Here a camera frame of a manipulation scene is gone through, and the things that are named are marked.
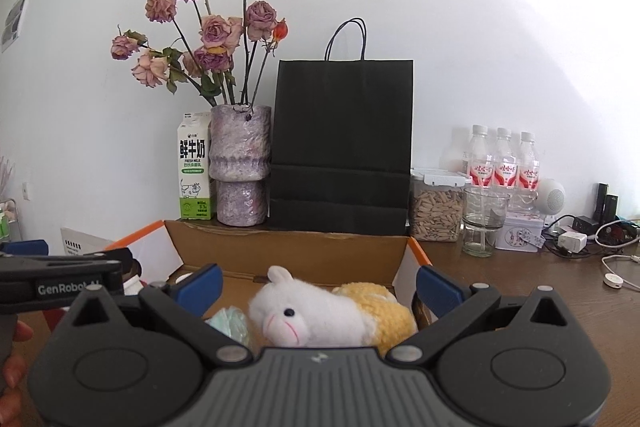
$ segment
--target plastic bottle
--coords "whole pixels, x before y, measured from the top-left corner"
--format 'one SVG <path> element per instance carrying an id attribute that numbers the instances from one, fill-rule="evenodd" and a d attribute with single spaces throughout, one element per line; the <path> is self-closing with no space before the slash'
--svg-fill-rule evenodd
<path id="1" fill-rule="evenodd" d="M 519 210 L 532 210 L 538 195 L 538 178 L 540 175 L 540 161 L 533 144 L 536 136 L 531 132 L 520 134 L 520 157 L 518 159 L 518 179 L 516 181 L 516 198 L 514 206 Z"/>
<path id="2" fill-rule="evenodd" d="M 498 127 L 494 155 L 494 186 L 500 192 L 513 194 L 517 175 L 518 159 L 511 149 L 511 129 Z"/>
<path id="3" fill-rule="evenodd" d="M 471 183 L 479 187 L 488 187 L 494 176 L 494 157 L 486 139 L 488 132 L 484 125 L 473 126 L 474 135 L 463 155 L 463 168 L 471 176 Z"/>

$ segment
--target wooden table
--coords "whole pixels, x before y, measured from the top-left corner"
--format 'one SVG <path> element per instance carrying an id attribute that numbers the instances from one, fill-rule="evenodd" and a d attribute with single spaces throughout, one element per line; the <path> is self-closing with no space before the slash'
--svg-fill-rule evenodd
<path id="1" fill-rule="evenodd" d="M 478 259 L 462 253 L 459 244 L 421 245 L 434 266 L 466 285 L 487 282 L 503 295 L 528 295 L 540 284 L 553 286 L 609 367 L 612 387 L 597 427 L 640 426 L 640 292 L 605 286 L 600 256 L 568 261 L 548 251 L 496 250 Z M 640 265 L 632 261 L 609 266 L 627 280 L 640 281 Z"/>

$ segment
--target purple vase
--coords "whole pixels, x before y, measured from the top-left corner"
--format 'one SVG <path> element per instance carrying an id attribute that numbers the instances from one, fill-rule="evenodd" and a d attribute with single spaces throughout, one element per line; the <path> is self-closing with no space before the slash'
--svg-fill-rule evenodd
<path id="1" fill-rule="evenodd" d="M 218 183 L 218 220 L 251 227 L 267 216 L 264 179 L 271 170 L 271 107 L 211 109 L 209 176 Z"/>

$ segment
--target white speaker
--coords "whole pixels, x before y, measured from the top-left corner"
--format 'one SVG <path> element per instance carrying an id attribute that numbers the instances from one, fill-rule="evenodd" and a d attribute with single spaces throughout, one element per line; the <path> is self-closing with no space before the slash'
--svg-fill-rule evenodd
<path id="1" fill-rule="evenodd" d="M 538 197 L 534 203 L 540 214 L 555 216 L 564 208 L 564 187 L 556 180 L 540 180 L 538 182 Z"/>

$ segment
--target human hand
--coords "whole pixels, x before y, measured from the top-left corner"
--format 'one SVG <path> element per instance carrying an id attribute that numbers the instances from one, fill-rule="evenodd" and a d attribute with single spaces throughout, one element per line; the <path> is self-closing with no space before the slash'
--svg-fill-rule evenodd
<path id="1" fill-rule="evenodd" d="M 14 341 L 28 341 L 33 336 L 33 330 L 24 322 L 18 321 L 15 326 Z M 11 355 L 2 368 L 2 375 L 7 384 L 4 394 L 0 397 L 0 425 L 2 427 L 20 427 L 19 418 L 22 410 L 22 393 L 18 384 L 27 372 L 27 363 L 20 355 Z"/>

